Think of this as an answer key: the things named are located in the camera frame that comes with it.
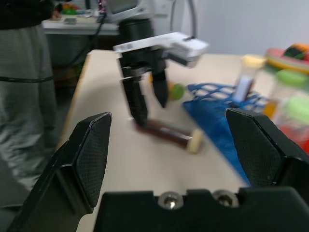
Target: gray pants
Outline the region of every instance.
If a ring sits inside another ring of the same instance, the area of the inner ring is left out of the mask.
[[[0,30],[0,76],[39,79],[51,74],[41,25]],[[41,84],[0,81],[0,157],[27,189],[34,186],[55,151],[55,121],[52,81]]]

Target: black cable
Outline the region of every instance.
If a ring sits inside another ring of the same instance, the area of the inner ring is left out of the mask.
[[[53,75],[53,76],[46,77],[46,78],[40,78],[40,79],[10,78],[10,77],[0,76],[0,81],[15,82],[15,83],[42,83],[42,82],[46,82],[46,81],[55,80],[55,79],[61,77],[71,67],[73,67],[75,62],[87,51],[89,46],[91,46],[96,41],[96,39],[97,39],[97,37],[98,37],[98,35],[101,31],[102,25],[105,22],[105,18],[106,18],[106,15],[103,15],[102,18],[100,19],[99,27],[98,27],[96,33],[93,35],[92,40],[89,43],[86,44],[86,46],[76,55],[76,57],[60,73]]]
[[[197,12],[195,8],[194,0],[188,0],[189,7],[191,10],[191,17],[192,17],[192,36],[197,38]]]
[[[190,12],[191,12],[191,21],[192,21],[192,39],[197,37],[197,12],[195,8],[194,0],[188,0]],[[174,16],[175,16],[175,5],[176,0],[173,1],[170,13],[170,25],[169,30],[173,31],[173,23],[174,23]]]
[[[169,25],[169,30],[173,31],[173,23],[174,23],[174,15],[175,15],[175,6],[176,6],[176,0],[173,1],[172,3],[172,9],[170,13],[170,25]]]

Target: beige tabletop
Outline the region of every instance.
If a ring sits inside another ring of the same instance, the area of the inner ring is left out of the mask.
[[[240,72],[240,56],[205,55],[197,67],[187,69],[169,62],[169,79],[184,85],[216,82],[235,84]],[[185,194],[187,189],[226,189],[237,192],[245,186],[238,173],[205,137],[197,155],[157,138],[135,131],[121,87],[117,55],[110,51],[92,51],[86,60],[71,110],[63,131],[62,142],[75,125],[88,116],[111,112],[113,116],[106,174],[101,192],[153,190],[155,195],[166,191]],[[187,93],[180,101],[160,108],[148,80],[143,81],[151,118],[186,129],[197,125],[182,108],[192,97]],[[267,95],[274,85],[273,76],[261,71],[254,90]],[[98,208],[80,221],[78,232],[91,232]]]

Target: black shirt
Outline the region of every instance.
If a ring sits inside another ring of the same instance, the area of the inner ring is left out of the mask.
[[[52,0],[37,0],[35,7],[28,5],[27,1],[0,0],[0,30],[33,27],[52,16]]]

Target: green ball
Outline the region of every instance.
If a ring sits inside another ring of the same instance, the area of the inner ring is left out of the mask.
[[[185,87],[181,84],[175,84],[170,90],[172,100],[179,100],[184,96]]]

